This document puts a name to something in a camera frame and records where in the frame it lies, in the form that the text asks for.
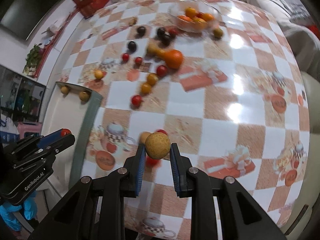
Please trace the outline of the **brown longan fruit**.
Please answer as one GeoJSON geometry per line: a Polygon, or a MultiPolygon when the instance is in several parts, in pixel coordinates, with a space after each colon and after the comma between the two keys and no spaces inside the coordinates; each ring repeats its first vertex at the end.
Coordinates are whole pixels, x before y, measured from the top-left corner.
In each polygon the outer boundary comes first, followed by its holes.
{"type": "Polygon", "coordinates": [[[151,133],[145,141],[145,149],[152,159],[163,159],[170,152],[169,137],[161,132],[151,133]]]}

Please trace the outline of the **black television screen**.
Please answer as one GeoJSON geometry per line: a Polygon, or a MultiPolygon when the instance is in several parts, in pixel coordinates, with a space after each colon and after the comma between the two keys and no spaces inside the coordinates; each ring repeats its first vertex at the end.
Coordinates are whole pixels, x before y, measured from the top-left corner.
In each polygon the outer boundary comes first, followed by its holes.
{"type": "Polygon", "coordinates": [[[1,0],[1,27],[27,40],[47,12],[61,0],[1,0]]]}

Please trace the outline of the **small olive fruit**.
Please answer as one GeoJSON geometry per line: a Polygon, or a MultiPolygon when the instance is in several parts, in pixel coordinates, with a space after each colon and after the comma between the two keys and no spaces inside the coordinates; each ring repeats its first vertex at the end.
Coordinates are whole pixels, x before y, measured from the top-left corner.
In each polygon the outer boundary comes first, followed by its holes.
{"type": "Polygon", "coordinates": [[[221,28],[213,29],[213,35],[216,39],[221,39],[224,35],[224,32],[221,28]]]}

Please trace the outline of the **small red cherry tomato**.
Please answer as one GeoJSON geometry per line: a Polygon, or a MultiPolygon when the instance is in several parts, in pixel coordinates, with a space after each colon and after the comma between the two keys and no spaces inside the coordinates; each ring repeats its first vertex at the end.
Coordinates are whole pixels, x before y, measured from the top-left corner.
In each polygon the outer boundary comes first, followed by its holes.
{"type": "Polygon", "coordinates": [[[69,129],[63,128],[63,129],[61,130],[61,137],[64,137],[64,136],[66,136],[66,135],[68,135],[68,134],[71,134],[71,131],[70,131],[69,129]]]}

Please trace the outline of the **orange cherry tomato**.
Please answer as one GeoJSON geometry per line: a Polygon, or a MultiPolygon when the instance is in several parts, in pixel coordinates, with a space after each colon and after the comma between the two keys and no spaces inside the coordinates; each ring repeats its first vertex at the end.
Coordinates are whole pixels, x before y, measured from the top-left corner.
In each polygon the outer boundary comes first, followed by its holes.
{"type": "Polygon", "coordinates": [[[152,91],[152,86],[148,84],[147,82],[143,83],[140,87],[140,93],[141,94],[150,94],[152,91]]]}

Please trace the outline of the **white tray with green rim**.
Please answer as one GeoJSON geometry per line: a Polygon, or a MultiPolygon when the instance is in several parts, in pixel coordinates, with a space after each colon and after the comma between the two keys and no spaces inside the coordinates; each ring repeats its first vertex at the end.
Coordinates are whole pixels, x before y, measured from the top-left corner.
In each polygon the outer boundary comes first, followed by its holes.
{"type": "Polygon", "coordinates": [[[67,128],[75,136],[74,145],[59,153],[53,163],[54,172],[49,181],[59,192],[68,191],[80,179],[89,135],[102,98],[99,93],[80,85],[55,83],[44,115],[42,134],[67,128]],[[67,95],[61,93],[62,86],[70,88],[67,95]],[[79,99],[81,91],[90,92],[87,102],[79,99]]]}

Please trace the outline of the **dark red grape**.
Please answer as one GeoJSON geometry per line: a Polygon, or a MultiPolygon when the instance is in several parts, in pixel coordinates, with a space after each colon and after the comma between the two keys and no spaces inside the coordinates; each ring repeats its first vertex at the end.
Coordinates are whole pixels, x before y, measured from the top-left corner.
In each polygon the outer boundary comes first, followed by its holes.
{"type": "Polygon", "coordinates": [[[168,29],[168,33],[171,38],[175,38],[178,35],[178,31],[175,28],[168,29]]]}

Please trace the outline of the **large red tomato with stem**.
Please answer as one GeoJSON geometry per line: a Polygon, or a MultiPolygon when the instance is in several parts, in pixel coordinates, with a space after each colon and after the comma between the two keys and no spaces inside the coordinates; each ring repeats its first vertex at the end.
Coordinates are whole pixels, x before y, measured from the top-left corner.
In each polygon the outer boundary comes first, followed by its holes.
{"type": "Polygon", "coordinates": [[[147,167],[155,167],[159,164],[160,161],[160,159],[152,159],[151,157],[146,156],[145,164],[147,167]]]}

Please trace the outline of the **green-yellow kiwi fruit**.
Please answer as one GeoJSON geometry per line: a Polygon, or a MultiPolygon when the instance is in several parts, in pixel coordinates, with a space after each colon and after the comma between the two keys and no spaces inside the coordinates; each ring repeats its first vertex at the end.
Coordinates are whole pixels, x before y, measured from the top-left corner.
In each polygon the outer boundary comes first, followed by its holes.
{"type": "Polygon", "coordinates": [[[165,50],[159,48],[159,46],[157,46],[154,43],[149,43],[146,48],[146,53],[150,56],[156,56],[158,58],[162,58],[165,54],[165,50]]]}

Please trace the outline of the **dark grape with stem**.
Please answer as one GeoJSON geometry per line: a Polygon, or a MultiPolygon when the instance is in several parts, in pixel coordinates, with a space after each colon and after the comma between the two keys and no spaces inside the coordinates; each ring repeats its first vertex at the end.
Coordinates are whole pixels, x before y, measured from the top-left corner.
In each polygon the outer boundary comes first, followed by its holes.
{"type": "Polygon", "coordinates": [[[146,27],[140,26],[136,29],[136,33],[139,37],[143,37],[146,33],[146,27]]]}

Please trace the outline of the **dark purple grape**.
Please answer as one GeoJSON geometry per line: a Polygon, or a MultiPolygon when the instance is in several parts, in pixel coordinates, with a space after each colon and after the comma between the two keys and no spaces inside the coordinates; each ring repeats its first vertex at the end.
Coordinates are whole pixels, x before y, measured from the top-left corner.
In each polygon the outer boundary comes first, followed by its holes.
{"type": "Polygon", "coordinates": [[[128,49],[128,51],[130,51],[131,53],[134,53],[134,52],[137,50],[137,44],[136,44],[136,42],[130,41],[130,42],[127,44],[127,49],[128,49]]]}
{"type": "Polygon", "coordinates": [[[157,29],[157,37],[164,46],[169,46],[172,41],[172,37],[166,32],[164,27],[157,29]]]}

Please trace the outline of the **small yellow tomato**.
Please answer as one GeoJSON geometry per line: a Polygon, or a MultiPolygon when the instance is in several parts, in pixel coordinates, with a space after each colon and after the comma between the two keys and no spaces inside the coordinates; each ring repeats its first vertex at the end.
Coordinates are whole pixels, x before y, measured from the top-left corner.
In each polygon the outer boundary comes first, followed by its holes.
{"type": "Polygon", "coordinates": [[[104,72],[100,69],[96,69],[94,71],[94,77],[97,79],[97,80],[101,80],[103,77],[105,76],[104,72]]]}

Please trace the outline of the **yellow cherry tomato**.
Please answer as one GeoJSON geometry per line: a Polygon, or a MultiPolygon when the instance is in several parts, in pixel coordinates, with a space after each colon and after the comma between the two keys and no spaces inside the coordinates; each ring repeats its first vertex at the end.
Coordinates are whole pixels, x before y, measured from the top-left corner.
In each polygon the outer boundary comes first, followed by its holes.
{"type": "Polygon", "coordinates": [[[158,82],[159,78],[155,73],[149,73],[146,81],[149,85],[154,86],[158,82]]]}

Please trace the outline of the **potted green plant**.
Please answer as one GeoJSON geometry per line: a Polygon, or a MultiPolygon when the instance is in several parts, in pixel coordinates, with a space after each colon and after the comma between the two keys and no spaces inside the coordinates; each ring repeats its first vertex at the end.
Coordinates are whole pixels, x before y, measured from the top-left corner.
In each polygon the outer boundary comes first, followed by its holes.
{"type": "Polygon", "coordinates": [[[27,54],[25,67],[23,68],[24,75],[34,76],[43,55],[43,48],[41,46],[41,43],[34,44],[33,48],[31,48],[27,54]]]}

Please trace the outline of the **pink plastic stool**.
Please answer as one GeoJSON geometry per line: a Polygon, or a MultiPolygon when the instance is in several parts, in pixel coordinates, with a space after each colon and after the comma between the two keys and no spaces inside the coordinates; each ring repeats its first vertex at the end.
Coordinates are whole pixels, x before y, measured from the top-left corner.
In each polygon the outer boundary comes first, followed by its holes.
{"type": "Polygon", "coordinates": [[[30,135],[38,136],[41,133],[42,124],[39,122],[22,121],[17,125],[17,130],[20,135],[20,139],[28,137],[30,135]]]}

